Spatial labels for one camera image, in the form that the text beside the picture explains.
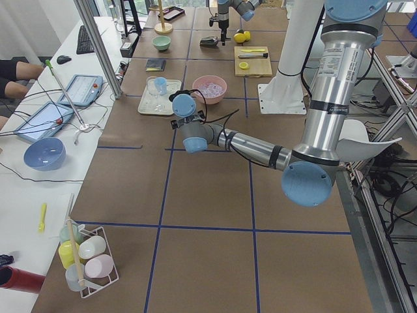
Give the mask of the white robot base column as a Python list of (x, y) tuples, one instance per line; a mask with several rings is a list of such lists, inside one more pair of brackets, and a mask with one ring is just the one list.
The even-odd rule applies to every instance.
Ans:
[(277, 73), (268, 84), (258, 85), (262, 114), (306, 113), (301, 71), (323, 8), (323, 1), (294, 2)]

